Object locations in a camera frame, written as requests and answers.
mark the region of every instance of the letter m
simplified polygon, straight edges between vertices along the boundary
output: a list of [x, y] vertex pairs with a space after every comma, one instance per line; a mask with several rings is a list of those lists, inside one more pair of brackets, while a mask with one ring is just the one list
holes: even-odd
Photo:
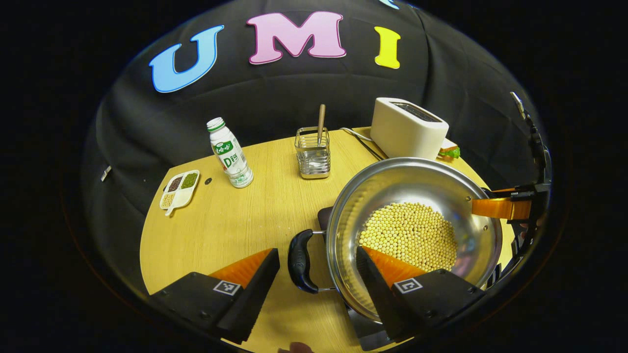
[[317, 11], [312, 13], [300, 27], [281, 13], [269, 13], [253, 17], [247, 24], [255, 26], [256, 52], [250, 57], [251, 64], [275, 62], [283, 54], [275, 49], [275, 39], [292, 55], [298, 57], [305, 45], [314, 37], [308, 54], [318, 58], [340, 58], [347, 51], [340, 46], [338, 23], [341, 14]]

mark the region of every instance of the blue letter u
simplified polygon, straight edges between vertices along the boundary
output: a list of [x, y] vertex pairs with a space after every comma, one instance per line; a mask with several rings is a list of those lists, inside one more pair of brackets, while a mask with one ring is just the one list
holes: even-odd
[[190, 38], [190, 41], [197, 42], [198, 60], [186, 71], [175, 71], [175, 53], [180, 44], [169, 47], [152, 59], [148, 65], [153, 68], [155, 89], [161, 93], [174, 92], [203, 77], [216, 62], [216, 36], [223, 28], [223, 25], [212, 27]]

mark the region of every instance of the wire basket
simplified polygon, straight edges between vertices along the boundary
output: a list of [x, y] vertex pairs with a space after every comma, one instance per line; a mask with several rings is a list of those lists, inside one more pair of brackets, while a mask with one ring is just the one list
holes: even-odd
[[299, 162], [299, 172], [304, 179], [319, 179], [329, 177], [332, 159], [329, 153], [329, 131], [323, 128], [323, 134], [318, 145], [318, 128], [300, 128], [296, 131], [295, 148], [296, 160]]

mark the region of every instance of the white bottle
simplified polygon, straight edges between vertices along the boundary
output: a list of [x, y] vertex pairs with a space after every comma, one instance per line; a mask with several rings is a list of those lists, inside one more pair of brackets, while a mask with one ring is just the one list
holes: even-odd
[[214, 154], [222, 164], [222, 169], [229, 176], [231, 185], [244, 188], [253, 181], [253, 171], [249, 168], [244, 152], [233, 133], [225, 126], [221, 117], [207, 123], [209, 141]]

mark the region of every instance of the toaster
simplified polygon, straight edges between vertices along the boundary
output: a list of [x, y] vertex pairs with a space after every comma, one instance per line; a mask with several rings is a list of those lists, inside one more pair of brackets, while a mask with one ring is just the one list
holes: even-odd
[[377, 98], [371, 138], [389, 157], [435, 160], [449, 124], [407, 100]]

